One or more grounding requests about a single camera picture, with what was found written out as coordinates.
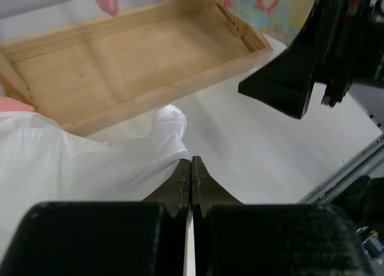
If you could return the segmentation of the white skirt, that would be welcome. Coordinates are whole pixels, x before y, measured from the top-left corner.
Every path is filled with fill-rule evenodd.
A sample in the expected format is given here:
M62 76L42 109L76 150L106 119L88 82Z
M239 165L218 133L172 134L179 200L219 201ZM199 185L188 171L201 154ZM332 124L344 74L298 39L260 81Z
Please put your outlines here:
M31 112L1 113L1 250L36 203L142 200L190 155L185 115L158 110L146 137L99 143Z

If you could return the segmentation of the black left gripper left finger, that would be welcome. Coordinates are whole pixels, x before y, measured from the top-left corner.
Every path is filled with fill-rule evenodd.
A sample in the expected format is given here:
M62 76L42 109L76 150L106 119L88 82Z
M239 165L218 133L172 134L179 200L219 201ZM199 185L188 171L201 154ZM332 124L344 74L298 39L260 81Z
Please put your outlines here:
M191 162L139 202L42 202L22 218L2 275L185 275Z

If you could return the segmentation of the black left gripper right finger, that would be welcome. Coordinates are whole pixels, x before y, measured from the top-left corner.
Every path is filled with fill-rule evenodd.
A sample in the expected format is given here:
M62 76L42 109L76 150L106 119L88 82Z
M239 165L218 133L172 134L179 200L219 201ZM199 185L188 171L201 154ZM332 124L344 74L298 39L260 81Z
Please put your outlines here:
M197 275L368 275L346 213L334 205L245 205L198 156L191 162Z

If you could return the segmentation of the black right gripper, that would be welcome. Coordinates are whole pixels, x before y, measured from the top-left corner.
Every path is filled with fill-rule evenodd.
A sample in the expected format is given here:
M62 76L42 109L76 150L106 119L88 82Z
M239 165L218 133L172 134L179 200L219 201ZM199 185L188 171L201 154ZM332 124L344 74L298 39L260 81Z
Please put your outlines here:
M301 119L316 82L331 107L354 83L383 87L383 0L317 0L293 43L238 92Z

